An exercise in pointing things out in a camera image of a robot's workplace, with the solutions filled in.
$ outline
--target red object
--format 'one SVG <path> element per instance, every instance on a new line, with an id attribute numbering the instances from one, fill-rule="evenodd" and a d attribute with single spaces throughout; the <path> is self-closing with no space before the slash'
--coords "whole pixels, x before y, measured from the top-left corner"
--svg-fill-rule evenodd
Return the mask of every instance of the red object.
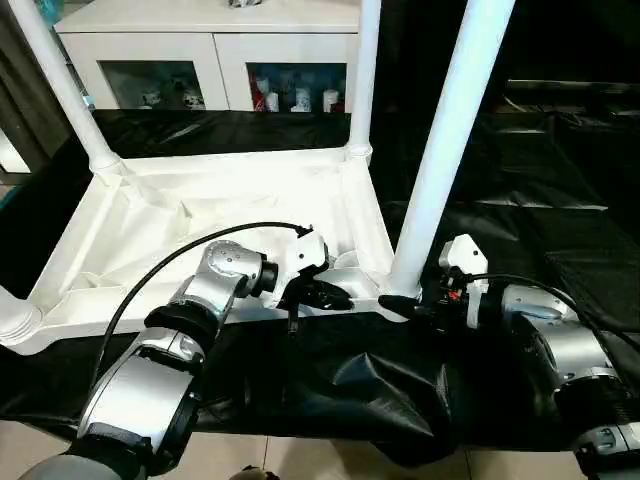
<path id="1" fill-rule="evenodd" d="M 249 85 L 251 87 L 253 110 L 256 112 L 265 112 L 267 109 L 264 101 L 264 95 L 262 95 L 260 90 L 258 90 L 258 82 L 256 82 L 256 76 L 253 73 L 249 74 Z"/>

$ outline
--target white shelf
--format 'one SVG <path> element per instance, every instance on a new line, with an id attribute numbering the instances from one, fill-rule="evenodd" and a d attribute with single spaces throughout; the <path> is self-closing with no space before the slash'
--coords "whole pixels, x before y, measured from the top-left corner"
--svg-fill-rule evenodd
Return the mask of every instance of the white shelf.
<path id="1" fill-rule="evenodd" d="M 170 252 L 204 234 L 264 220 L 313 225 L 332 260 L 321 278 L 351 294 L 354 312 L 379 311 L 379 286 L 393 250 L 366 162 L 345 161 L 345 152 L 128 159 L 126 177 L 95 175 L 29 296 L 42 322 L 3 344 L 31 355 L 59 338 L 102 335 L 127 291 Z M 279 264 L 294 238 L 273 228 L 228 237 Z M 117 333 L 143 328 L 149 312 L 195 271 L 204 248 L 155 276 L 126 309 Z M 264 308 L 270 303 L 268 293 L 236 301 L 227 323 L 286 318 L 285 310 Z M 305 307 L 300 313 L 331 312 Z"/>
<path id="2" fill-rule="evenodd" d="M 357 33 L 359 0 L 265 0 L 229 8 L 227 0 L 95 0 L 64 18 L 58 33 Z"/>

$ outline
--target black cable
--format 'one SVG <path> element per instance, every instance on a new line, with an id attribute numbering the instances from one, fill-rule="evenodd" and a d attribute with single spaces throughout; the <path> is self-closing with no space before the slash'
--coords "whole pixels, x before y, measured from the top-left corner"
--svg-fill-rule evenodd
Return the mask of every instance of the black cable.
<path id="1" fill-rule="evenodd" d="M 220 230 L 218 232 L 214 232 L 214 233 L 210 233 L 208 235 L 205 235 L 204 237 L 198 238 L 197 240 L 194 240 L 193 242 L 188 243 L 183 247 L 180 247 L 178 250 L 173 252 L 171 255 L 167 256 L 160 263 L 158 263 L 155 267 L 153 267 L 151 270 L 149 270 L 149 272 L 144 277 L 142 277 L 138 281 L 138 283 L 136 283 L 133 286 L 133 288 L 129 291 L 127 296 L 124 297 L 124 300 L 122 300 L 122 303 L 120 304 L 118 309 L 113 314 L 113 317 L 111 317 L 111 321 L 109 321 L 109 325 L 107 325 L 107 329 L 104 332 L 104 338 L 102 340 L 102 345 L 100 345 L 100 350 L 98 351 L 98 356 L 96 358 L 96 364 L 95 364 L 95 367 L 93 369 L 93 376 L 91 378 L 91 384 L 89 385 L 89 394 L 91 394 L 91 390 L 93 389 L 93 387 L 95 386 L 96 382 L 98 381 L 98 378 L 100 377 L 100 372 L 102 370 L 102 363 L 104 362 L 104 356 L 105 356 L 105 353 L 107 351 L 107 347 L 109 346 L 109 341 L 111 340 L 111 337 L 113 336 L 113 332 L 115 331 L 116 326 L 118 325 L 118 321 L 120 320 L 120 317 L 122 316 L 122 314 L 124 313 L 126 308 L 131 303 L 131 300 L 133 300 L 133 298 L 138 294 L 138 292 L 142 289 L 142 287 L 144 287 L 149 282 L 149 280 L 151 280 L 160 270 L 162 270 L 164 267 L 166 267 L 170 262 L 172 262 L 173 260 L 178 258 L 183 253 L 191 250 L 194 247 L 197 247 L 198 245 L 202 245 L 203 243 L 209 242 L 211 240 L 215 240 L 216 238 L 220 238 L 220 237 L 222 237 L 224 235 L 229 235 L 231 233 L 240 232 L 242 230 L 250 230 L 250 229 L 253 229 L 253 228 L 262 228 L 262 227 L 289 228 L 291 230 L 295 230 L 299 237 L 312 231 L 311 229 L 308 229 L 308 228 L 305 228 L 305 227 L 301 227 L 300 225 L 295 225 L 293 223 L 286 223 L 286 222 L 245 223 L 243 225 L 238 225 L 238 226 L 235 226 L 235 227 L 225 228 L 224 230 Z"/>
<path id="2" fill-rule="evenodd" d="M 640 329 L 638 328 L 624 328 L 624 330 L 616 325 L 612 325 L 606 320 L 601 319 L 596 315 L 588 314 L 582 308 L 578 306 L 578 304 L 566 293 L 557 288 L 550 287 L 538 280 L 534 280 L 528 277 L 522 277 L 520 275 L 511 275 L 508 273 L 481 273 L 477 275 L 464 275 L 464 281 L 467 283 L 471 283 L 475 280 L 507 280 L 510 282 L 518 283 L 520 285 L 526 285 L 531 287 L 538 287 L 545 292 L 550 293 L 554 297 L 562 300 L 567 304 L 569 308 L 571 308 L 576 314 L 578 318 L 585 323 L 593 332 L 600 336 L 601 331 L 607 331 L 614 334 L 620 340 L 629 345 L 633 350 L 635 350 L 638 354 L 640 354 L 640 343 L 631 338 L 628 333 L 640 333 Z"/>

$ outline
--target white cabinet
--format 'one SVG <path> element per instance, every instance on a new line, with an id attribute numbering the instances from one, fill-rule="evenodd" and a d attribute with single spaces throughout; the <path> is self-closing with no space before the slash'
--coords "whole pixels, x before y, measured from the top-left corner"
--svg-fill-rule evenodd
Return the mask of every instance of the white cabinet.
<path id="1" fill-rule="evenodd" d="M 358 16 L 358 0 L 95 0 L 56 31 L 96 108 L 350 111 Z"/>

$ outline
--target black fabric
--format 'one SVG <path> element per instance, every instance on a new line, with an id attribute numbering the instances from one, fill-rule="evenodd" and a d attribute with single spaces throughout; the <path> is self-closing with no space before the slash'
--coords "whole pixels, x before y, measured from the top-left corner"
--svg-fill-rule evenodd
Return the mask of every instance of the black fabric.
<path id="1" fill-rule="evenodd" d="M 466 3 L 382 1 L 374 112 L 401 111 L 431 123 Z M 600 82 L 640 81 L 634 61 L 640 53 L 639 20 L 634 0 L 518 0 L 481 108 L 493 111 L 504 104 L 505 93 L 510 99 L 531 99 L 533 93 L 538 101 L 532 105 L 559 102 L 605 111 L 612 97 L 614 103 L 624 98 L 637 105 L 636 89 L 618 85 L 607 91 Z M 568 83 L 523 92 L 522 83 L 508 80 L 584 82 L 584 89 Z"/>
<path id="2" fill-rule="evenodd" d="M 348 136 L 348 119 L 339 115 L 97 115 L 110 145 L 124 156 L 332 147 Z M 422 120 L 374 118 L 370 171 L 394 243 L 427 133 Z M 469 233 L 491 272 L 546 281 L 610 321 L 637 327 L 640 238 L 630 195 L 640 182 L 633 174 L 636 145 L 631 120 L 479 117 L 425 285 L 438 276 L 442 244 Z M 9 242 L 0 250 L 10 247 L 15 257 L 3 258 L 0 283 L 14 293 L 24 296 L 33 285 L 86 188 L 86 157 L 78 151 L 68 145 L 56 168 L 34 180 L 39 188 L 27 185 L 0 210 L 3 230 L 12 232 L 11 240 L 0 236 Z M 36 232 L 38 222 L 46 228 Z M 637 354 L 609 337 L 624 374 L 640 386 Z M 115 338 L 111 358 L 131 338 Z M 0 416 L 39 416 L 40 424 L 55 426 L 72 421 L 86 398 L 99 342 L 64 340 L 30 357 L 0 349 Z M 302 318 L 294 335 L 284 322 L 226 326 L 219 342 L 207 360 L 200 430 L 367 439 L 391 453 L 408 442 L 422 461 L 458 442 L 541 450 L 568 445 L 549 399 L 513 361 L 508 338 L 496 334 L 443 339 L 419 323 L 359 314 Z"/>

